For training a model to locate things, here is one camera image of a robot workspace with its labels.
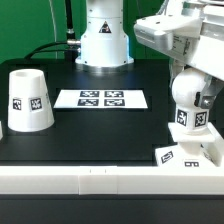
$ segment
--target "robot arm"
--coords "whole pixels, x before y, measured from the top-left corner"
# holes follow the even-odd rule
[[[223,1],[165,1],[157,15],[139,19],[134,26],[139,43],[171,58],[176,115],[169,128],[178,144],[156,150],[158,165],[212,166],[209,150],[201,144],[214,141],[209,109],[224,86],[223,5]]]
[[[208,75],[197,96],[197,106],[204,109],[212,107],[224,85],[223,5],[223,1],[165,0],[159,15],[139,19],[134,26],[139,43],[173,59],[171,83],[185,64]]]

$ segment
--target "white stand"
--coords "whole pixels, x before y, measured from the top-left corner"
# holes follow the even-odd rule
[[[176,116],[175,123],[169,123],[169,129],[178,144],[156,149],[158,166],[209,168],[220,165],[215,162],[217,156],[212,158],[208,144],[217,139],[217,131],[208,123],[209,110],[195,106],[196,94],[204,86],[205,74],[193,68],[182,71],[174,80],[172,94],[176,102]],[[220,146],[216,147],[216,151],[222,151]]]
[[[134,60],[123,31],[123,0],[86,0],[86,6],[87,29],[77,67],[99,73],[125,70]]]
[[[169,123],[169,129],[176,146],[156,149],[156,160],[158,166],[177,167],[215,167],[213,158],[202,143],[215,142],[215,137],[210,131],[213,127],[209,123],[208,128],[200,135],[189,135],[181,133],[175,123]]]

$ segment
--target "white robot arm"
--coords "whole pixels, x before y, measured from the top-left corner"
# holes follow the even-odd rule
[[[134,26],[139,43],[171,58],[176,116],[169,128],[178,145],[158,149],[158,165],[217,165],[201,145],[215,141],[209,109],[224,86],[223,5],[223,1],[167,0],[157,15],[139,19]],[[191,68],[184,70],[185,65]]]
[[[86,0],[87,28],[81,37],[78,68],[96,73],[127,70],[129,38],[123,30],[123,0]]]

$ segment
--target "white cup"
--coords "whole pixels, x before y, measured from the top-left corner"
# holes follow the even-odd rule
[[[44,73],[21,69],[10,73],[8,126],[20,132],[40,131],[54,123]]]

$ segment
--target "white block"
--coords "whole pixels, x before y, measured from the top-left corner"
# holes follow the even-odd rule
[[[215,167],[209,153],[203,148],[194,153],[193,150],[184,151],[179,145],[156,149],[156,161],[158,166],[188,169],[204,169]]]
[[[79,194],[117,194],[116,167],[82,167]]]
[[[78,167],[0,167],[0,194],[78,194]]]
[[[215,137],[213,136],[210,125],[202,133],[198,135],[190,135],[180,132],[176,123],[168,123],[172,138],[174,142],[214,142]]]
[[[211,123],[209,123],[208,126],[213,136],[215,137],[215,142],[212,142],[212,143],[203,142],[202,145],[205,147],[207,152],[211,155],[213,162],[217,166],[223,167],[224,166],[224,140]]]
[[[119,168],[118,194],[223,195],[219,168]]]

